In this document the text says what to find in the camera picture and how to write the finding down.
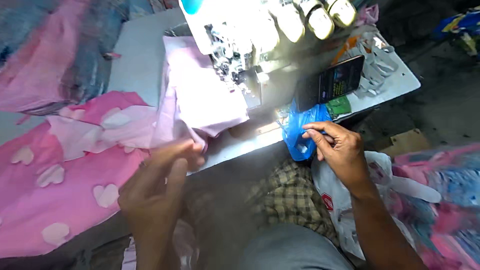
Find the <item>white table surface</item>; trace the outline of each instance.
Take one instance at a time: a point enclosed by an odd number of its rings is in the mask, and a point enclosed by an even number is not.
[[[181,10],[172,9],[126,22],[115,47],[115,52],[122,57],[113,62],[108,90],[137,92],[146,103],[158,106],[165,55],[163,32],[184,21]],[[341,115],[337,121],[420,87],[418,79],[396,53],[392,54],[392,59],[398,63],[399,69],[386,79],[382,86],[386,91],[374,98],[359,99],[353,93],[347,95],[352,113]],[[0,134],[0,144],[24,134],[44,120],[43,117],[32,117],[22,125],[15,125],[22,116],[20,113],[0,112],[0,123],[3,123],[5,131]],[[229,132],[223,132],[210,142],[206,154],[207,161],[201,170],[281,140],[281,129],[246,140],[234,138]]]

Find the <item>orange fabric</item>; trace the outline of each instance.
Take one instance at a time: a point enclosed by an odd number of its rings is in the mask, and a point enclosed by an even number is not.
[[[349,50],[350,48],[353,48],[357,45],[357,41],[359,39],[360,36],[354,36],[354,37],[349,37],[347,39],[347,41],[345,42],[345,44],[343,45],[343,48],[338,52],[338,54],[335,56],[335,58],[332,60],[332,65],[335,65],[336,63],[338,63],[338,59],[340,59],[340,57],[342,57],[342,55],[347,51]],[[371,53],[372,50],[370,50],[369,48],[365,48],[365,50],[367,51],[367,53]]]

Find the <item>red logo on bag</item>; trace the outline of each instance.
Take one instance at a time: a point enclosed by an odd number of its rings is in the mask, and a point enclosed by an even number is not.
[[[333,201],[332,197],[327,193],[322,193],[322,200],[324,200],[325,206],[327,206],[327,210],[332,212],[333,211]]]

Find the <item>checkered fabric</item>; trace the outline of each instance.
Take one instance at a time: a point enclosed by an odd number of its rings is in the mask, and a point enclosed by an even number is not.
[[[267,179],[253,186],[247,198],[266,224],[293,223],[309,228],[339,246],[330,214],[318,194],[309,167],[288,159]]]

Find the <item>smartphone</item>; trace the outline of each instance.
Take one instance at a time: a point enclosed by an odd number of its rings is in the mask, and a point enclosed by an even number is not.
[[[309,110],[315,104],[327,103],[357,90],[364,61],[363,55],[355,56],[319,74],[301,78],[295,89],[297,110]]]

